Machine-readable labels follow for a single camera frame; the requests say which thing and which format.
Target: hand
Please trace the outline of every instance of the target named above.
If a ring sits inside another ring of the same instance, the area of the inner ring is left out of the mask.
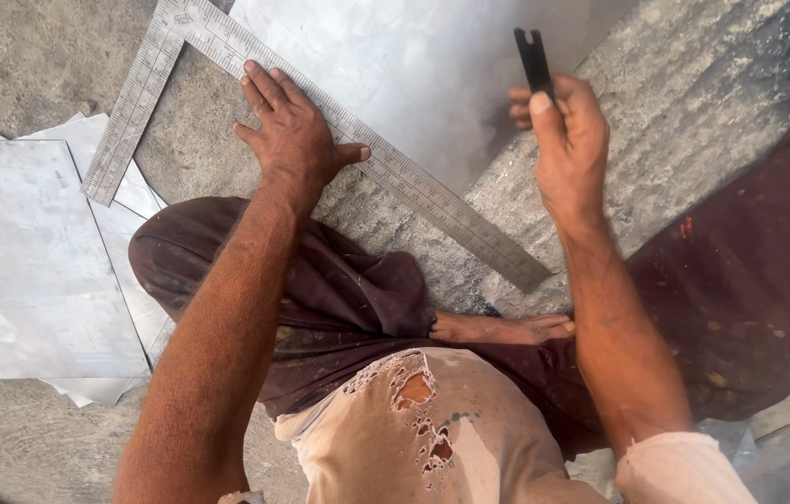
[[[363,143],[335,145],[321,111],[283,71],[274,68],[268,74],[249,60],[245,73],[243,93],[261,130],[239,123],[232,129],[258,157],[262,185],[316,203],[339,170],[370,157]]]
[[[535,176],[557,227],[601,226],[609,124],[587,82],[553,75],[553,88],[555,107],[544,92],[511,89],[510,116],[520,129],[535,128],[541,147]]]

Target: metal tool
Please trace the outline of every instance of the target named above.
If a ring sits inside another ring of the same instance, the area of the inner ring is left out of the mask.
[[[208,0],[159,0],[146,37],[128,71],[81,192],[109,205],[143,135],[171,69],[189,42],[237,79],[248,59],[286,72],[329,123],[336,143],[366,143],[371,157],[356,164],[368,177],[423,215],[493,270],[531,292],[550,272],[459,196],[372,131],[283,58]]]
[[[553,94],[553,81],[551,71],[547,67],[547,56],[545,55],[545,45],[541,41],[541,31],[532,30],[532,42],[529,43],[525,37],[523,28],[513,30],[516,37],[516,45],[519,47],[519,57],[522,58],[522,66],[525,69],[525,77],[528,78],[528,86],[532,92],[544,91],[551,101],[556,103],[556,95]]]

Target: foot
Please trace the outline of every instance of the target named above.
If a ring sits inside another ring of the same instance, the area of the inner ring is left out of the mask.
[[[575,322],[566,315],[536,315],[508,319],[455,315],[436,311],[438,321],[429,337],[451,343],[541,344],[575,336]]]

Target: black tool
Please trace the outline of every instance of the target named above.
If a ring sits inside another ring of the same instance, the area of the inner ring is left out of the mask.
[[[523,28],[514,29],[513,35],[516,36],[519,56],[522,58],[525,77],[528,78],[528,85],[532,88],[532,92],[544,91],[547,93],[547,96],[551,97],[551,101],[556,103],[551,72],[547,67],[545,45],[541,42],[541,31],[537,29],[532,30],[531,44],[525,38],[525,30]]]

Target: forearm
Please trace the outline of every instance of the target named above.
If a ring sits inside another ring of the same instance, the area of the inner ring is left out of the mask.
[[[273,356],[289,260],[312,207],[311,198],[285,190],[262,182],[187,307],[125,449],[118,500],[145,497],[137,496],[143,477],[175,498],[246,489],[244,433]]]
[[[647,315],[605,222],[559,229],[575,300],[579,366],[610,444],[691,429],[680,372]]]

